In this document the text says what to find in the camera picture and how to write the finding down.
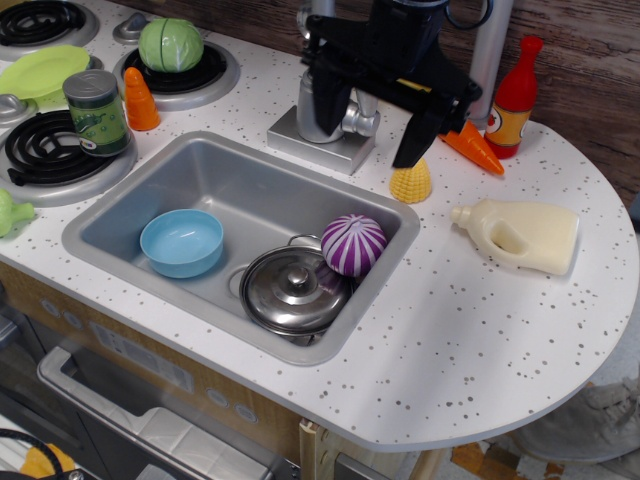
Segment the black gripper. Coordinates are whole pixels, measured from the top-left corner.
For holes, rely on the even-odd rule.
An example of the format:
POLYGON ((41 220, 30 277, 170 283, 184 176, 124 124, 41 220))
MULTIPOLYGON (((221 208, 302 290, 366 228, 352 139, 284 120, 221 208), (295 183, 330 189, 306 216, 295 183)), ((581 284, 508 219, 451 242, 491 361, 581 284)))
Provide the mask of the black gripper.
POLYGON ((395 169, 414 167, 440 134, 461 131, 482 89, 443 54, 445 21, 454 21, 448 1, 375 1, 365 21, 310 15, 303 59, 320 129, 337 129, 359 88, 412 112, 395 169))

